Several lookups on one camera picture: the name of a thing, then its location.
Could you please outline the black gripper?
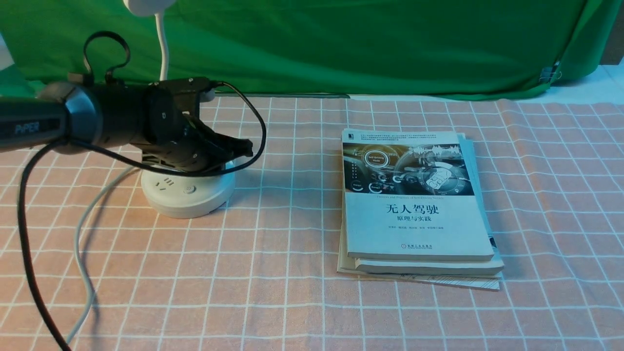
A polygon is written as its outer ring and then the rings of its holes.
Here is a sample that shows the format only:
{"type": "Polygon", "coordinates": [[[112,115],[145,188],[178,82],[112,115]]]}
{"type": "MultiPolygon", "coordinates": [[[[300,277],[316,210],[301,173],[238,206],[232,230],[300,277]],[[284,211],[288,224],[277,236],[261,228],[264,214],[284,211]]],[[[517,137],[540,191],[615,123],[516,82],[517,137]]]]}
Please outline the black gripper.
{"type": "Polygon", "coordinates": [[[182,113],[169,91],[150,86],[143,106],[146,126],[142,136],[142,163],[186,173],[214,173],[237,157],[252,157],[253,143],[209,133],[198,117],[182,113]]]}

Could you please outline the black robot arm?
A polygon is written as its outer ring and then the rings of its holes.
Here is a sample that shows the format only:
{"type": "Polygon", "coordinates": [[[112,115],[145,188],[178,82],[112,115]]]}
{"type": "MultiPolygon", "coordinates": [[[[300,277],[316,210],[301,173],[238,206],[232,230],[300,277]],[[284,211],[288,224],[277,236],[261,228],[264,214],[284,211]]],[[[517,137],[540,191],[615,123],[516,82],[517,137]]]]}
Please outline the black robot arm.
{"type": "Polygon", "coordinates": [[[83,86],[61,81],[36,98],[2,97],[1,151],[48,145],[60,154],[93,151],[159,174],[214,177],[259,158],[251,140],[219,134],[200,103],[225,82],[178,78],[148,85],[83,86]]]}

